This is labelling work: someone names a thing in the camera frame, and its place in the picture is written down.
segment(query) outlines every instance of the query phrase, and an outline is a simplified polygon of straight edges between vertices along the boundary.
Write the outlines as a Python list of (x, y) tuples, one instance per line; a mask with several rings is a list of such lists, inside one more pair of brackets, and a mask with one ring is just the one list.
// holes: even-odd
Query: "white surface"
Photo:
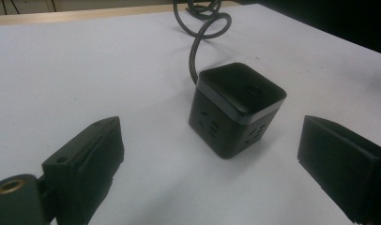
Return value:
[(262, 141), (224, 160), (190, 128), (193, 38), (172, 13), (0, 26), (0, 180), (42, 175), (118, 115), (125, 161), (91, 224), (352, 224), (298, 164), (298, 142), (310, 114), (381, 145), (381, 54), (258, 5), (222, 11), (233, 25), (201, 44), (197, 69), (242, 62), (287, 92)]

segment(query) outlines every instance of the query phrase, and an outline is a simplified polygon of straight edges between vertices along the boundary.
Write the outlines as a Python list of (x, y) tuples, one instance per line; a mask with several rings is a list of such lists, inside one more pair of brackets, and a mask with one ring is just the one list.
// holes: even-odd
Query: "screw hole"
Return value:
[(59, 159), (56, 160), (57, 163), (63, 163), (63, 162), (66, 162), (66, 161), (68, 161), (67, 157), (60, 157)]
[(0, 186), (0, 194), (9, 194), (11, 192), (14, 192), (21, 187), (23, 187), (25, 184), (25, 181), (20, 180), (11, 180)]

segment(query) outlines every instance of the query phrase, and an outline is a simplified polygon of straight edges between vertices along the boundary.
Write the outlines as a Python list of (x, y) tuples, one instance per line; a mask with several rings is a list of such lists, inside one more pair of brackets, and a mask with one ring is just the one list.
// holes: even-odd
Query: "power cord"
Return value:
[[(6, 15), (8, 15), (8, 14), (7, 14), (7, 7), (6, 7), (6, 2), (5, 2), (5, 0), (1, 0), (1, 3), (3, 4), (4, 13), (5, 13)], [(21, 13), (19, 12), (18, 8), (16, 7), (16, 5), (15, 5), (15, 3), (14, 3), (13, 0), (11, 0), (11, 4), (12, 4), (12, 6), (15, 7), (16, 12), (17, 12), (18, 14), (21, 14)]]
[[(179, 25), (190, 36), (195, 37), (195, 40), (193, 41), (193, 44), (190, 49), (189, 68), (190, 68), (190, 76), (193, 82), (196, 84), (198, 80), (198, 76), (196, 72), (195, 58), (196, 58), (196, 52), (199, 47), (200, 41), (202, 39), (211, 39), (211, 38), (216, 38), (223, 35), (231, 26), (232, 18), (227, 13), (219, 13), (219, 10), (221, 8), (221, 0), (213, 0), (210, 2), (208, 6), (200, 6), (200, 5), (195, 6), (193, 0), (188, 0), (188, 8), (186, 10), (189, 12), (189, 14), (198, 20), (206, 21), (205, 24), (200, 28), (199, 32), (196, 33), (190, 30), (182, 22), (181, 18), (179, 17), (177, 0), (173, 1), (173, 7), (174, 7), (175, 18), (178, 21)], [(213, 24), (217, 20), (222, 20), (222, 19), (226, 20), (226, 25), (220, 31), (210, 35), (205, 35), (206, 30), (211, 24)]]

